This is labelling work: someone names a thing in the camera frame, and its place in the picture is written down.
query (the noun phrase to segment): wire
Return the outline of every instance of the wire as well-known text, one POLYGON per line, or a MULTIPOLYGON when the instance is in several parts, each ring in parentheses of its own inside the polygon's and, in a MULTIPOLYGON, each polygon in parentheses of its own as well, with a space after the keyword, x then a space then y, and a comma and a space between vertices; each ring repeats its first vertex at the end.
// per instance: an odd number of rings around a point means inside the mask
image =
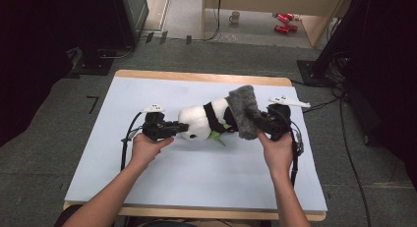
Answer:
POLYGON ((217 16, 216 14, 215 14, 215 8, 213 7, 212 8, 212 13, 214 14, 214 19, 215 19, 215 21, 216 22, 218 22, 218 20, 220 19, 220 16, 217 16))
POLYGON ((208 39, 195 39, 195 41, 210 41, 210 40, 213 40, 220 33, 220 6, 221 6, 221 0, 218 0, 217 17, 215 16, 215 12, 214 12, 214 18, 217 20, 217 28, 214 34, 208 39))
POLYGON ((225 224, 225 225, 227 225, 227 226, 229 226, 229 227, 234 227, 233 225, 228 224, 228 223, 227 223, 226 221, 224 221, 224 220, 217 219, 217 221, 220 221, 221 223, 223 223, 223 224, 225 224))
POLYGON ((336 102, 338 99, 339 98, 335 98, 335 99, 332 99, 331 101, 317 104, 316 106, 310 107, 309 109, 303 111, 303 114, 306 114, 306 113, 309 113, 309 112, 312 112, 312 111, 316 111, 316 110, 322 109, 325 106, 327 106, 327 105, 329 105, 329 104, 331 104, 333 102, 336 102))
POLYGON ((368 221, 368 226, 371 227, 371 217, 370 217, 370 214, 369 214, 368 203, 366 201, 365 193, 364 193, 364 190, 362 188, 361 180, 359 179, 358 172, 356 171, 355 165, 353 164, 352 156, 350 155, 349 147, 347 145, 346 130, 345 130, 345 127, 344 127, 344 119, 343 119, 342 102, 343 102, 343 99, 340 98, 339 111, 340 111, 341 130, 343 132, 344 145, 345 145, 345 148, 346 148, 347 157, 349 158, 350 166, 352 167, 353 173, 355 174, 356 182, 358 183, 359 190, 361 192, 362 201, 364 202, 366 218, 367 218, 367 221, 368 221))
POLYGON ((123 169, 125 169, 125 164, 126 164, 126 151, 127 151, 127 149, 128 149, 128 141, 130 140, 130 139, 129 139, 129 136, 130 136, 130 135, 131 135, 131 133, 133 132, 133 131, 132 131, 133 125, 135 124, 136 120, 138 119, 138 117, 139 117, 141 114, 142 114, 142 112, 139 112, 139 113, 135 116, 135 118, 133 119, 133 121, 132 121, 132 123, 131 123, 131 125, 130 125, 130 127, 129 127, 128 132, 126 133, 126 137, 125 137, 125 139, 123 139, 123 140, 122 140, 122 143, 123 143, 123 149, 122 149, 122 164, 121 164, 121 167, 120 167, 120 171, 122 171, 123 169))
POLYGON ((297 128, 297 130, 298 130, 298 133, 300 133, 301 134, 301 131, 300 131, 300 128, 297 126, 297 124, 295 124, 295 122, 293 122, 293 121, 291 121, 291 123, 297 128))
POLYGON ((132 50, 133 50, 133 47, 131 47, 130 49, 129 49, 129 52, 127 52, 126 54, 124 54, 124 55, 122 55, 122 56, 115 56, 115 57, 101 57, 101 56, 98 56, 99 58, 102 58, 102 59, 120 59, 120 58, 124 58, 124 57, 126 57, 127 55, 129 55, 131 52, 132 52, 132 50))

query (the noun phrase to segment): black cable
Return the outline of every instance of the black cable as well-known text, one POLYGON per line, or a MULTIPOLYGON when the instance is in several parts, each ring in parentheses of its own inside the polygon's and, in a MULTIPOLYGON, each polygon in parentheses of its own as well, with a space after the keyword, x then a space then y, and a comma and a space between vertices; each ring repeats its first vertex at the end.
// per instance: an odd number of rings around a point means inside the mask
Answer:
POLYGON ((322 109, 322 108, 324 108, 325 106, 327 106, 327 105, 329 105, 329 104, 331 104, 331 103, 333 103, 333 102, 336 102, 338 99, 339 99, 339 98, 335 98, 335 99, 332 99, 331 101, 324 102, 324 103, 320 103, 320 104, 317 104, 317 105, 315 105, 315 106, 312 106, 312 107, 310 107, 309 109, 307 109, 307 110, 303 111, 303 114, 306 114, 306 113, 309 113, 309 112, 312 112, 312 111, 316 111, 316 110, 322 109))
POLYGON ((134 47, 131 47, 127 53, 125 53, 123 55, 120 55, 120 56, 114 56, 114 57, 102 57, 102 56, 98 56, 98 57, 99 58, 102 58, 102 59, 120 59, 120 58, 124 58, 124 57, 126 57, 127 55, 129 55, 132 52, 133 48, 134 47))
POLYGON ((367 221, 368 221, 368 227, 371 227, 371 217, 370 217, 370 214, 369 214, 368 204, 367 204, 366 198, 365 198, 365 193, 364 193, 364 190, 362 188, 362 184, 361 184, 361 181, 359 179, 358 172, 356 171, 355 165, 353 164, 353 160, 352 160, 352 156, 350 155, 349 147, 347 145, 346 130, 344 128, 342 102, 343 102, 343 99, 340 98, 339 111, 340 111, 341 130, 343 132, 344 145, 345 145, 345 148, 346 148, 347 157, 349 158, 350 166, 352 167, 353 173, 355 174, 356 182, 358 183, 359 190, 361 192, 362 201, 364 202, 366 218, 367 218, 367 221))
POLYGON ((212 39, 214 39, 218 33, 220 32, 220 5, 221 5, 221 0, 218 0, 218 6, 217 6, 217 29, 215 30, 214 34, 212 35, 212 37, 210 37, 209 39, 203 39, 203 41, 210 41, 212 39))
POLYGON ((300 136, 301 136, 301 131, 298 128, 298 126, 294 122, 292 122, 291 120, 290 120, 290 123, 288 123, 288 121, 286 120, 286 117, 282 113, 280 113, 279 111, 277 111, 273 108, 270 108, 270 107, 268 107, 268 110, 271 110, 271 111, 273 111, 274 114, 279 115, 281 117, 281 120, 285 122, 287 128, 290 129, 289 133, 291 134, 291 138, 292 138, 292 146, 291 146, 291 149, 292 149, 292 170, 291 170, 290 179, 291 179, 292 187, 294 187, 295 186, 295 178, 296 178, 297 173, 298 173, 298 156, 302 152, 300 152, 300 153, 298 152, 298 144, 297 144, 297 141, 295 140, 294 132, 293 132, 293 129, 291 128, 291 124, 294 124, 297 127, 298 133, 299 133, 300 136))
POLYGON ((301 131, 300 131, 300 128, 297 126, 297 124, 295 124, 295 122, 293 122, 293 121, 291 121, 291 123, 297 128, 297 130, 298 130, 298 133, 300 133, 300 135, 301 135, 301 131))
POLYGON ((220 221, 221 223, 223 223, 223 224, 225 224, 225 225, 227 225, 227 226, 229 226, 229 227, 234 227, 233 225, 228 224, 228 223, 227 223, 227 222, 225 222, 224 220, 217 219, 217 221, 220 221))
POLYGON ((125 139, 123 139, 123 140, 122 140, 122 143, 123 143, 123 148, 122 148, 122 164, 121 164, 121 167, 120 167, 120 171, 122 171, 123 169, 125 169, 125 164, 126 164, 126 151, 127 151, 127 149, 128 149, 128 141, 130 141, 129 136, 130 136, 130 134, 133 132, 133 131, 132 131, 133 125, 135 124, 136 120, 138 119, 138 117, 139 117, 141 114, 142 114, 142 112, 138 113, 138 114, 135 116, 135 118, 133 119, 133 121, 132 121, 132 123, 131 123, 131 125, 130 125, 130 127, 129 127, 128 132, 126 133, 126 137, 125 137, 125 139))

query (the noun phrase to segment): gray floor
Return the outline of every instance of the gray floor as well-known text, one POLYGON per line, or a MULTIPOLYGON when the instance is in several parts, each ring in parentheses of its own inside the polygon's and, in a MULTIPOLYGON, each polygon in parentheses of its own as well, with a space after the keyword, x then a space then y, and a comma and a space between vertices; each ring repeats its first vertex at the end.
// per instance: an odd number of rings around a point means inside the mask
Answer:
MULTIPOLYGON (((217 17, 219 17, 220 33, 214 39, 218 42, 313 48, 304 30, 302 16, 301 21, 290 23, 297 26, 298 30, 285 34, 274 31, 274 27, 282 26, 282 23, 274 18, 272 13, 239 11, 239 23, 231 24, 229 17, 232 10, 220 10, 218 14, 216 9, 205 9, 204 19, 202 12, 202 0, 170 0, 162 31, 167 31, 167 36, 171 38, 185 39, 190 35, 193 39, 207 39, 212 37, 216 30, 217 17)), ((160 31, 154 32, 155 36, 160 36, 160 31)), ((324 34, 316 48, 323 49, 326 43, 324 34)))
MULTIPOLYGON (((296 60, 315 60, 320 50, 220 42, 170 40, 139 43, 115 60, 107 77, 63 79, 30 127, 0 149, 0 226, 51 226, 89 138, 112 75, 119 69, 286 77, 300 81, 296 60), (90 112, 93 99, 99 101, 90 112)), ((295 85, 313 105, 332 99, 328 88, 295 85)), ((366 147, 358 121, 342 103, 347 139, 373 226, 415 226, 417 195, 401 161, 383 147, 366 147)), ((305 115, 317 172, 328 204, 314 226, 367 226, 364 204, 349 164, 338 104, 305 115)))

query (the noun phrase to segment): panda plush toy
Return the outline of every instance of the panda plush toy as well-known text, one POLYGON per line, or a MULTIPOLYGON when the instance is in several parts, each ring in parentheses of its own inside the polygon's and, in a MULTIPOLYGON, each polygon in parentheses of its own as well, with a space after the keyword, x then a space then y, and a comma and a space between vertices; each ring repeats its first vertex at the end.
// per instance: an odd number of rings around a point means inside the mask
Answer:
POLYGON ((246 117, 247 111, 259 111, 254 89, 244 85, 202 106, 187 107, 180 111, 178 122, 188 124, 181 136, 188 141, 215 139, 219 142, 223 133, 239 132, 239 137, 254 140, 257 127, 246 117))

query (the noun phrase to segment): hand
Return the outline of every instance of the hand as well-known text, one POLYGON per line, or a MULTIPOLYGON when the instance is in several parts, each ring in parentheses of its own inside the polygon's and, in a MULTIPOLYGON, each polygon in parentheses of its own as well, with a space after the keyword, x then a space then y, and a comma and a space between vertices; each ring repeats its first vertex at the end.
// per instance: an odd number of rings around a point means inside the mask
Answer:
POLYGON ((129 165, 146 169, 160 153, 160 150, 172 142, 174 142, 174 138, 155 142, 142 133, 137 134, 133 139, 132 159, 129 165))
POLYGON ((289 178, 292 162, 292 138, 286 133, 279 141, 270 140, 263 131, 258 130, 258 138, 264 147, 264 157, 272 176, 289 178))

